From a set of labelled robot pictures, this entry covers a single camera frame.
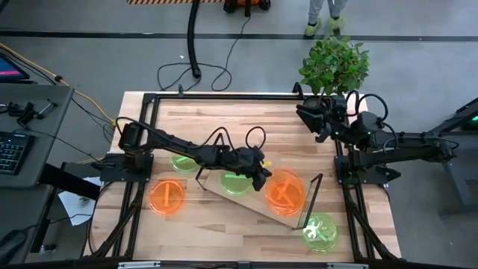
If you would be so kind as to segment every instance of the white paper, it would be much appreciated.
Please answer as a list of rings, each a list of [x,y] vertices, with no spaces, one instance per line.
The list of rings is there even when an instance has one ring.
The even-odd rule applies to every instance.
[[[99,181],[99,177],[94,177],[94,178],[87,177],[87,178],[84,178],[83,180],[86,180],[98,186],[101,185],[101,182]],[[83,216],[83,215],[75,216],[75,215],[76,214],[89,214],[89,215],[93,214],[93,210],[95,207],[94,200],[80,197],[68,191],[64,191],[61,194],[58,194],[58,197],[60,197],[60,201],[63,203],[66,213],[68,214],[68,217],[71,217],[69,220],[71,221],[73,226],[80,225],[91,218],[91,216]]]

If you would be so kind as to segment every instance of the green lid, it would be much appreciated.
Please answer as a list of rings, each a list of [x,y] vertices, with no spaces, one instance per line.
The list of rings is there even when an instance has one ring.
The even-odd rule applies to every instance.
[[[302,239],[311,250],[325,253],[337,243],[337,227],[326,214],[313,214],[302,230]]]
[[[192,159],[181,155],[172,155],[171,166],[180,173],[192,173],[199,170],[199,165]]]
[[[226,193],[233,196],[246,194],[252,187],[252,179],[244,175],[237,176],[233,173],[224,172],[221,175],[221,186]]]

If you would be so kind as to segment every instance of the keyboard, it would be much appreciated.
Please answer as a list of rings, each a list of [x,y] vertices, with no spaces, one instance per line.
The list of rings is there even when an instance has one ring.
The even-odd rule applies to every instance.
[[[0,132],[0,174],[18,175],[34,136]]]

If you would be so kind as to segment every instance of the person's leg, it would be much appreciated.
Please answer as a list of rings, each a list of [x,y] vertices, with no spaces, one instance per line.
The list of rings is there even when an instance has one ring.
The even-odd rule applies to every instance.
[[[308,24],[305,27],[305,35],[312,37],[322,25],[319,12],[322,9],[323,0],[311,0],[308,8]]]
[[[327,28],[332,30],[334,34],[340,34],[340,30],[344,27],[345,21],[344,18],[341,17],[341,13],[348,1],[349,0],[328,0],[330,19]]]

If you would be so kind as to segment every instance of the wooden table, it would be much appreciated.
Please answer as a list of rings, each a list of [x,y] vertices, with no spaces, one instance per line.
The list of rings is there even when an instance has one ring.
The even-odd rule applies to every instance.
[[[143,94],[126,92],[119,115],[138,119]],[[203,191],[194,180],[195,173],[176,173],[169,163],[171,153],[155,150],[152,181],[147,184],[143,199],[134,259],[352,262],[344,196],[336,182],[332,163],[336,155],[335,145],[331,140],[314,142],[314,134],[295,113],[297,103],[299,101],[162,99],[156,128],[202,143],[215,128],[225,126],[231,133],[234,145],[243,146],[249,129],[253,126],[264,127],[267,132],[267,142],[263,148],[266,156],[279,155],[288,167],[304,179],[313,179],[318,173],[324,174],[314,212],[327,213],[338,227],[338,244],[331,252],[312,252],[302,242],[301,231],[292,231],[289,226],[210,191]],[[365,102],[360,109],[367,109]],[[257,132],[249,143],[259,143],[260,139],[260,132]],[[119,134],[115,133],[112,152],[121,152],[117,146],[118,140]],[[148,195],[159,179],[171,177],[185,183],[186,202],[180,212],[160,216],[149,208]],[[117,224],[124,187],[122,183],[112,184],[98,201],[91,236],[95,248]],[[370,225],[388,249],[400,256],[385,192],[371,185],[363,188]],[[361,250],[365,253],[363,232],[359,225],[357,227]],[[128,239],[128,231],[129,225],[125,229],[123,246]]]

